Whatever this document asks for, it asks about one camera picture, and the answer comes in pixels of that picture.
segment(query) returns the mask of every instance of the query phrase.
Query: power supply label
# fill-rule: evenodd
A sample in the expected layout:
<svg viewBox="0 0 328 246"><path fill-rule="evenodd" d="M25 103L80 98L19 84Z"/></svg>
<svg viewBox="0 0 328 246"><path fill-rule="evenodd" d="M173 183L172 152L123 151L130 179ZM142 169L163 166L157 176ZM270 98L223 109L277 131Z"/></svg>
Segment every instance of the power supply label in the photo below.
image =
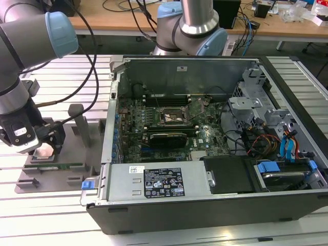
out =
<svg viewBox="0 0 328 246"><path fill-rule="evenodd" d="M176 197L185 195L181 168L145 169L145 197Z"/></svg>

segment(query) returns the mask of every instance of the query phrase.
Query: plastic bag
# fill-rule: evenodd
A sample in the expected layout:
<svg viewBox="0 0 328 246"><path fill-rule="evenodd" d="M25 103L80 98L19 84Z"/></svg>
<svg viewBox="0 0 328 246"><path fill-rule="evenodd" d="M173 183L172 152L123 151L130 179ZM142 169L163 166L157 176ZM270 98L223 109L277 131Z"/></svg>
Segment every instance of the plastic bag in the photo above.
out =
<svg viewBox="0 0 328 246"><path fill-rule="evenodd" d="M300 3L292 5L290 9L284 9L279 13L283 22L303 22L301 16L306 12L307 9L302 7Z"/></svg>
<svg viewBox="0 0 328 246"><path fill-rule="evenodd" d="M328 16L328 0L315 0L311 14Z"/></svg>

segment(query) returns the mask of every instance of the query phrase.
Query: floor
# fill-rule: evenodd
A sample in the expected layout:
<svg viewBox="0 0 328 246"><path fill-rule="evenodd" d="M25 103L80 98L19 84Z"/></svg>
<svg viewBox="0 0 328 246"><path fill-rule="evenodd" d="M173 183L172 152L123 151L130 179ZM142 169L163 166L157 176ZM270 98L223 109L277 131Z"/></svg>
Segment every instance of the floor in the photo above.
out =
<svg viewBox="0 0 328 246"><path fill-rule="evenodd" d="M155 47L155 44L144 39L137 41L136 37L125 36L98 36L97 42L102 43L99 47L99 54L149 54ZM79 36L81 46L88 53L94 53L90 36ZM314 44L308 48L306 54L302 53L307 43L286 42L282 51L277 51L277 42L255 40L246 56L296 56L303 64L316 76L325 62L328 60L328 46L326 44ZM243 50L239 50L237 55L241 55ZM321 72L319 81L328 86L328 66Z"/></svg>

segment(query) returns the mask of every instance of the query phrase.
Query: blue latch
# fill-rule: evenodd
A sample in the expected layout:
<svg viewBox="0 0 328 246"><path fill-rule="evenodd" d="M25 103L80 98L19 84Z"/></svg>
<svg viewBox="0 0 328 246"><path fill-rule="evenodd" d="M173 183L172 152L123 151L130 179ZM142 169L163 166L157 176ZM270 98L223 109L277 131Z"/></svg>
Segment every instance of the blue latch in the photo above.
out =
<svg viewBox="0 0 328 246"><path fill-rule="evenodd" d="M257 165L260 173L280 172L280 168L275 161L263 161Z"/></svg>
<svg viewBox="0 0 328 246"><path fill-rule="evenodd" d="M295 159L292 157L292 150L294 147L294 142L289 140L287 150L286 150L286 159L290 162L295 162Z"/></svg>
<svg viewBox="0 0 328 246"><path fill-rule="evenodd" d="M81 189L83 190L83 191L86 191L86 190L93 190L94 189L94 181L88 181L88 180L86 180L86 181L83 181L82 182L82 186L81 186Z"/></svg>
<svg viewBox="0 0 328 246"><path fill-rule="evenodd" d="M287 142L287 137L284 136L281 140L281 144L280 144L280 156L284 157L285 156L285 145Z"/></svg>
<svg viewBox="0 0 328 246"><path fill-rule="evenodd" d="M318 168L316 162L314 160L310 160L309 162L309 166L311 168L312 171L316 170Z"/></svg>

